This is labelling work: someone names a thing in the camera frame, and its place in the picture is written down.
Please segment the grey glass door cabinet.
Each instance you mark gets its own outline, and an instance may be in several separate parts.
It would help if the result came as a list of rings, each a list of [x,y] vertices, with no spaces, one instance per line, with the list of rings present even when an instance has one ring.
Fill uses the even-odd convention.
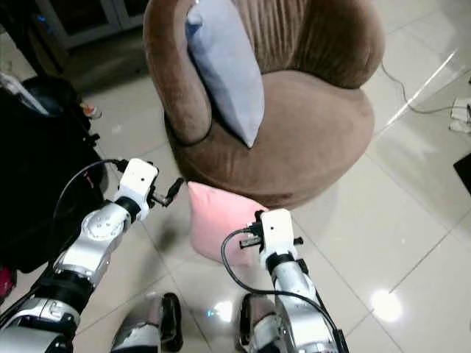
[[[113,36],[144,23],[150,0],[35,0],[40,21],[66,49]]]

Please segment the brown round velvet sofa chair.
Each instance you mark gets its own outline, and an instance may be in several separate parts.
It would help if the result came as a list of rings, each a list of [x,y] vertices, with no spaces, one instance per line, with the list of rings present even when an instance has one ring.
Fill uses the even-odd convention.
[[[386,36],[371,0],[235,0],[265,97],[253,146],[224,124],[186,50],[185,17],[196,2],[150,0],[144,13],[145,56],[182,175],[269,208],[326,191],[374,130],[362,87]]]

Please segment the white power strip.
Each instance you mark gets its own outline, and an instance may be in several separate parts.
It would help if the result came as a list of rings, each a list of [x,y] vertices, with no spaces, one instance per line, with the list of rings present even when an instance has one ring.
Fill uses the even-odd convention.
[[[450,117],[452,121],[448,128],[451,131],[471,135],[471,104],[454,105],[451,109]]]

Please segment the robot right leg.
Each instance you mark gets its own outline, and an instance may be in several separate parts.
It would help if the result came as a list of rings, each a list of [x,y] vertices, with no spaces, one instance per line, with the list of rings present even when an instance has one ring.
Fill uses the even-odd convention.
[[[238,311],[238,336],[235,347],[240,353],[282,353],[280,316],[268,296],[246,293]]]

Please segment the pink pillow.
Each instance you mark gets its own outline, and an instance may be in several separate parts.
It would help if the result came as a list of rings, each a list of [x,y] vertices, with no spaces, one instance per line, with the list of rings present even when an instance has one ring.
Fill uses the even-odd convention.
[[[253,199],[198,182],[188,182],[186,189],[191,200],[191,245],[219,263],[226,236],[255,222],[258,211],[268,210]]]

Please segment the robot leg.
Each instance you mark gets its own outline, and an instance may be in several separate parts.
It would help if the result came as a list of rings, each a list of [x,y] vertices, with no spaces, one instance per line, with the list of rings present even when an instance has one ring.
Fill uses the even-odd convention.
[[[122,320],[109,353],[179,353],[182,305],[175,293],[151,293]]]
[[[268,296],[246,293],[238,311],[238,336],[235,347],[240,353],[282,353],[280,316]]]

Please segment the white item in bag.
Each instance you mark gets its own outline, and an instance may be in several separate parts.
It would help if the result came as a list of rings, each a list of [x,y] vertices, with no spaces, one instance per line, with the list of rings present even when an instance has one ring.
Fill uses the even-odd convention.
[[[0,73],[0,84],[3,92],[9,93],[22,105],[41,115],[49,115],[45,107],[28,91],[16,77],[6,73]]]

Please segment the red bag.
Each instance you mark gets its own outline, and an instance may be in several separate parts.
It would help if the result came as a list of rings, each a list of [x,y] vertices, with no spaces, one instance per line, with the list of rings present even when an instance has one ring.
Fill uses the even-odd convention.
[[[3,302],[15,289],[17,283],[16,270],[11,268],[0,269],[0,299]]]

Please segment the black bag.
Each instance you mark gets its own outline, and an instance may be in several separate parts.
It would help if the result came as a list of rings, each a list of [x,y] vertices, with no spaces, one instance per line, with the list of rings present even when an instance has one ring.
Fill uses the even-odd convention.
[[[0,93],[0,263],[23,273],[58,256],[81,219],[103,202],[107,172],[95,149],[99,136],[73,85],[35,76],[24,87],[45,107],[41,115]]]

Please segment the grey pillow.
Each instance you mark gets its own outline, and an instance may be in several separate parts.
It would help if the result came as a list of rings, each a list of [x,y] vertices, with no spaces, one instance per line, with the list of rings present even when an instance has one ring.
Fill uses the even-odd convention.
[[[252,148],[263,121],[259,64],[232,0],[196,0],[186,13],[188,53],[223,121]]]

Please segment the small orange white item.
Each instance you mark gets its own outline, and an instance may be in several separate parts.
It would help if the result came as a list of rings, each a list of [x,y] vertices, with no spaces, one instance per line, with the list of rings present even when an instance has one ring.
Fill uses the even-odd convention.
[[[91,103],[81,103],[80,107],[82,108],[82,113],[88,120],[98,120],[98,118],[101,118],[103,115],[103,111]]]

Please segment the black flat floor item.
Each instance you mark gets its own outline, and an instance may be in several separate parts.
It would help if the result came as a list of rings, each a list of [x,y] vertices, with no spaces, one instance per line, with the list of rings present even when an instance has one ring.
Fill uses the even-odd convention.
[[[471,195],[471,152],[454,162],[453,168],[460,178],[462,185],[467,189],[468,194]]]

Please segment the robot left leg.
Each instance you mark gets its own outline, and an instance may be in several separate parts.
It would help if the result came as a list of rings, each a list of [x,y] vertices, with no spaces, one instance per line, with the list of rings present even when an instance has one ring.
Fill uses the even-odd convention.
[[[109,353],[179,353],[182,305],[175,293],[151,293],[122,320]]]

